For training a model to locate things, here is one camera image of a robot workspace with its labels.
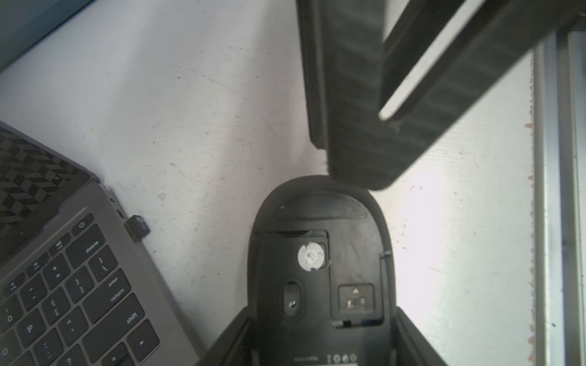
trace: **geometric pattern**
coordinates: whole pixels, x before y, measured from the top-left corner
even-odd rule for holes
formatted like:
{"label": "geometric pattern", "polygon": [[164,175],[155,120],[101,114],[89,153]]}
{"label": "geometric pattern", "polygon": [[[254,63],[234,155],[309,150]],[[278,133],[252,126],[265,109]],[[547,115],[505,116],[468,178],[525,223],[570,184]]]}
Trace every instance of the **geometric pattern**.
{"label": "geometric pattern", "polygon": [[0,127],[0,237],[79,170]]}

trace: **laptop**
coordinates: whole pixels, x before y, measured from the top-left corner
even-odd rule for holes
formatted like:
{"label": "laptop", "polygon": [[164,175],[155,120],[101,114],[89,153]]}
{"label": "laptop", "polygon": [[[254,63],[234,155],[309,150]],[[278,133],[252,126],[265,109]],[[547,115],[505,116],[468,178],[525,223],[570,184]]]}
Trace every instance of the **laptop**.
{"label": "laptop", "polygon": [[100,179],[0,123],[0,366],[195,365],[196,339]]}

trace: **white table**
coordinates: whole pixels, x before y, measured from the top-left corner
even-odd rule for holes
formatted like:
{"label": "white table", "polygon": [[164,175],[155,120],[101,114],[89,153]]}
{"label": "white table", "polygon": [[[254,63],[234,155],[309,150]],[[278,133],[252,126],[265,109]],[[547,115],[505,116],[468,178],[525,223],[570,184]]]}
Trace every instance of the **white table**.
{"label": "white table", "polygon": [[[398,304],[449,365],[531,363],[530,80],[526,58],[374,194]],[[326,172],[293,0],[96,0],[0,74],[0,119],[148,220],[144,245],[207,346],[246,304],[265,196]]]}

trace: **laptop keyboard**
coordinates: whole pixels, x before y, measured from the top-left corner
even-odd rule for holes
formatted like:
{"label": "laptop keyboard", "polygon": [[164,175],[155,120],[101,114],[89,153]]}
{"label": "laptop keyboard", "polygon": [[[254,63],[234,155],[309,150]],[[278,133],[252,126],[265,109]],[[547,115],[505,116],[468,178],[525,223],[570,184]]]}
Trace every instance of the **laptop keyboard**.
{"label": "laptop keyboard", "polygon": [[4,286],[0,366],[87,366],[116,345],[101,364],[132,366],[131,353],[141,362],[158,346],[93,221],[91,214],[85,216]]}

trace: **return key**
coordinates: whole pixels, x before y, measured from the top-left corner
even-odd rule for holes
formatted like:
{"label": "return key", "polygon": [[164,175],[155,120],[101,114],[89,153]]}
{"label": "return key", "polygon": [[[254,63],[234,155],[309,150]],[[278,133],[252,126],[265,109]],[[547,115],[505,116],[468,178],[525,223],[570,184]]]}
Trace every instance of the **return key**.
{"label": "return key", "polygon": [[115,271],[83,301],[83,307],[91,323],[94,324],[103,317],[130,292],[130,289],[130,283],[122,269]]}

